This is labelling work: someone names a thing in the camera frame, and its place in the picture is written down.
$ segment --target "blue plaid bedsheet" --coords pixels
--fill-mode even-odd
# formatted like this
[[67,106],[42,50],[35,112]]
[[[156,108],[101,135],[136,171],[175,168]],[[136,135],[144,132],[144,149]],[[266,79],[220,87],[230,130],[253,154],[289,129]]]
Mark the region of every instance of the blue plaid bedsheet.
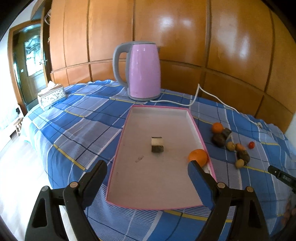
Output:
[[[96,162],[104,160],[108,174],[86,216],[103,241],[191,241],[195,240],[210,213],[207,207],[181,210],[133,210],[106,203],[106,189],[115,150],[129,109],[133,104],[178,106],[170,103],[135,102],[117,82],[106,80],[76,84],[65,88],[67,99],[48,111],[38,105],[24,118],[22,136],[36,149],[43,161],[52,188],[62,188],[78,181]],[[162,90],[159,99],[188,104],[193,96]],[[274,165],[296,176],[296,157],[284,134],[274,125],[239,115],[224,105],[198,98],[190,107],[206,144],[217,181],[231,188],[252,186],[260,201],[271,235],[282,227],[281,216],[290,189],[267,172]],[[261,122],[263,129],[250,123]],[[211,125],[221,122],[232,130],[232,141],[248,150],[250,163],[237,170],[236,155],[215,147],[210,139]],[[234,214],[228,219],[219,240],[225,240]]]

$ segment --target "pink tray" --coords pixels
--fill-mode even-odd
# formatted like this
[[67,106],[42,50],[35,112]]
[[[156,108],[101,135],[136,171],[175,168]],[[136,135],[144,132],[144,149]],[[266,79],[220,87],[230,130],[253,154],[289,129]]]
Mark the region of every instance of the pink tray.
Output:
[[[151,137],[163,138],[164,152],[151,152]],[[195,149],[207,152],[188,109],[132,106],[117,146],[106,201],[145,210],[202,205],[187,173],[187,156]],[[209,158],[204,170],[216,179]]]

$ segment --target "small orange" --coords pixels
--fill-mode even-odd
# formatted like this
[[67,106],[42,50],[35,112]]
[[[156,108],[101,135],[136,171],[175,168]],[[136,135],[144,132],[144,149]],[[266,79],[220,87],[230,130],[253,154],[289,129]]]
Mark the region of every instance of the small orange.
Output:
[[242,144],[237,143],[237,144],[235,144],[235,150],[242,151],[242,150],[246,150],[246,148]]
[[216,122],[212,125],[212,132],[214,134],[221,134],[223,130],[224,130],[224,127],[219,122]]
[[207,153],[203,149],[193,150],[188,156],[188,161],[197,161],[203,167],[207,163]]

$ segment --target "pink electric kettle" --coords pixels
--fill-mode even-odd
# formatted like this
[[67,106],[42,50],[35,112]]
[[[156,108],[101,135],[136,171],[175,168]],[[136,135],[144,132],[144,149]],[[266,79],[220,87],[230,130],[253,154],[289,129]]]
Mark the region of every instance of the pink electric kettle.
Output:
[[[126,82],[119,76],[119,55],[127,53]],[[133,41],[118,45],[113,54],[113,73],[116,81],[127,88],[136,101],[149,101],[160,95],[160,61],[156,43]]]

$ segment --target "cherry tomato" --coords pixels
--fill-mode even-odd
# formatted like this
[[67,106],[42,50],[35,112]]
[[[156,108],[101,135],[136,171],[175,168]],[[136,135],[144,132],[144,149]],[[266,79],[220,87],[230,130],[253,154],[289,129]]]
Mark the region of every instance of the cherry tomato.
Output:
[[249,143],[248,147],[249,147],[250,149],[253,149],[253,148],[255,147],[255,142],[251,141],[251,142]]

